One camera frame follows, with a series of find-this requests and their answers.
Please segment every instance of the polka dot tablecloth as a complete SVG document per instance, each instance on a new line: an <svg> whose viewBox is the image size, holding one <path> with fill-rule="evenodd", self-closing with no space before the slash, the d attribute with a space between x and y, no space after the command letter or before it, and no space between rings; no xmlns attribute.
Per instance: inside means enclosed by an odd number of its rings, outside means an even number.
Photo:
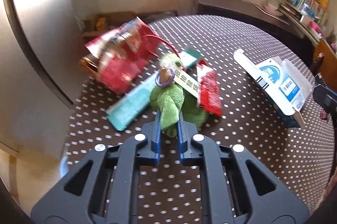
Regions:
<svg viewBox="0 0 337 224"><path fill-rule="evenodd" d="M286 128L259 87L234 61L233 52L242 48L255 64L274 56L287 58L313 84L314 77L305 64L269 34L228 18L183 16L164 19L150 27L179 51L187 47L200 51L217 73L223 116L210 115L201 133L221 145L244 145L312 212L330 174L334 152L332 122L320 120L321 107L310 96L301 111L305 127ZM170 50L164 44L157 50L159 56L167 52ZM153 59L134 86L156 69L158 60ZM195 68L188 73L195 77ZM107 120L105 110L121 96L93 78L83 87L75 113L70 117L66 143L70 168L98 143L122 144L156 115L147 107L125 131L117 131ZM176 149L177 140L163 135L160 164L141 168L140 224L202 222L198 168L180 165Z"/></svg>

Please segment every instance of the cardboard box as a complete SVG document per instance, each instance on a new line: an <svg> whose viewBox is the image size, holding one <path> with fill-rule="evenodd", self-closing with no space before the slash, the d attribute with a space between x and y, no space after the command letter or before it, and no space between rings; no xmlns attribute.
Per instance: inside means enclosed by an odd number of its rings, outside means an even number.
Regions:
<svg viewBox="0 0 337 224"><path fill-rule="evenodd" d="M289 60L274 57L255 65L242 49L234 52L234 59L260 86L287 127L305 125L300 110L312 86Z"/></svg>

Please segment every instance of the red wrapper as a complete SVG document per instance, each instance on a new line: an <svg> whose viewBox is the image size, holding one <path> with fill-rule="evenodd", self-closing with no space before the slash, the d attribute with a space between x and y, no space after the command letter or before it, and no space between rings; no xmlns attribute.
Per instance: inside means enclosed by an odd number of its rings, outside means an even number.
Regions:
<svg viewBox="0 0 337 224"><path fill-rule="evenodd" d="M200 83L198 104L204 110L221 117L222 109L215 71L208 67L204 60L200 60L197 65L197 74Z"/></svg>

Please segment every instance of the plush toy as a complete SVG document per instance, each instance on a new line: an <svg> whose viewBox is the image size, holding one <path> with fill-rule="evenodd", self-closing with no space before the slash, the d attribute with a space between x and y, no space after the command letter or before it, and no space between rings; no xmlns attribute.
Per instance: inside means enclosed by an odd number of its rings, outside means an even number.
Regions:
<svg viewBox="0 0 337 224"><path fill-rule="evenodd" d="M318 0L318 3L327 11L329 0Z"/></svg>
<svg viewBox="0 0 337 224"><path fill-rule="evenodd" d="M161 58L159 82L165 84L171 77L170 64L182 67L181 60L175 54L166 54ZM169 137L177 135L175 124L182 111L185 121L194 123L200 128L208 117L208 112L197 107L197 99L185 91L180 85L173 83L165 87L155 85L150 94L150 105L161 112L160 129L166 131Z"/></svg>

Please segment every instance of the green plush toy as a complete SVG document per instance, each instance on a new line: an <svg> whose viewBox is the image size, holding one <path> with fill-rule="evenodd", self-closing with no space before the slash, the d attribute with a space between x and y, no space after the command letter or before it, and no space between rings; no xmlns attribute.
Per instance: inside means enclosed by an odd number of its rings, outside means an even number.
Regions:
<svg viewBox="0 0 337 224"><path fill-rule="evenodd" d="M170 63L182 66L181 60L173 53L166 54L160 61L161 67L169 67ZM197 107L197 99L187 91L174 83L165 88L155 86L150 94L150 105L154 109L160 109L160 129L166 131L169 137L175 137L177 130L175 124L179 120L179 112L182 111L185 121L194 123L200 128L208 117L208 112Z"/></svg>

